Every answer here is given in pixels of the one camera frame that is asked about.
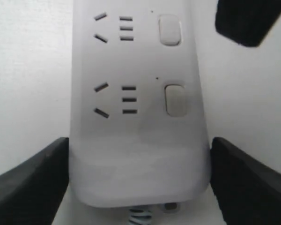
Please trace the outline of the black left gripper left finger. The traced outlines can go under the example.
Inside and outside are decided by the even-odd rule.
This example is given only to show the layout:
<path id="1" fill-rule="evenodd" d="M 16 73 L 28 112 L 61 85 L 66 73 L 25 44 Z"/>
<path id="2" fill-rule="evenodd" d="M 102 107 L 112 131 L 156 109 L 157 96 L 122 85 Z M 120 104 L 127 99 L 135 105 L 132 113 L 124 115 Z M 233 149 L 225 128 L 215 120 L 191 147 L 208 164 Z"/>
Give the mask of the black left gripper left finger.
<path id="1" fill-rule="evenodd" d="M 61 137 L 0 175 L 0 225 L 51 225 L 69 184 L 69 139 Z"/>

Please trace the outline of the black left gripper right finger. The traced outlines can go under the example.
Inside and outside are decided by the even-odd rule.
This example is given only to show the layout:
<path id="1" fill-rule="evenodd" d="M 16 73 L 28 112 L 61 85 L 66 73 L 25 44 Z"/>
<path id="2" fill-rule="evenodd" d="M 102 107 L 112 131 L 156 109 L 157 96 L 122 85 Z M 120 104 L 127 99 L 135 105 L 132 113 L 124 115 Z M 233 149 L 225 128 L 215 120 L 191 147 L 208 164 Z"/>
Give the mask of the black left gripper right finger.
<path id="1" fill-rule="evenodd" d="M 222 137 L 210 150 L 211 188 L 228 225 L 281 225 L 281 173 Z"/>

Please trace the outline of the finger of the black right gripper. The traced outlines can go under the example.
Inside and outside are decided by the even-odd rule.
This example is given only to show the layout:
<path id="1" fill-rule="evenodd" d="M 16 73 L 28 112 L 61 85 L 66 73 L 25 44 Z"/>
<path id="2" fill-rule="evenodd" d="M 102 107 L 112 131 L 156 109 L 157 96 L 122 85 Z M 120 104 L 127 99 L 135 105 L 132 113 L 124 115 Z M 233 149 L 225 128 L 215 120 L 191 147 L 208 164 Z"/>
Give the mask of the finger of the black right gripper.
<path id="1" fill-rule="evenodd" d="M 281 0 L 219 0 L 215 29 L 245 47 L 258 47 L 281 16 Z"/>

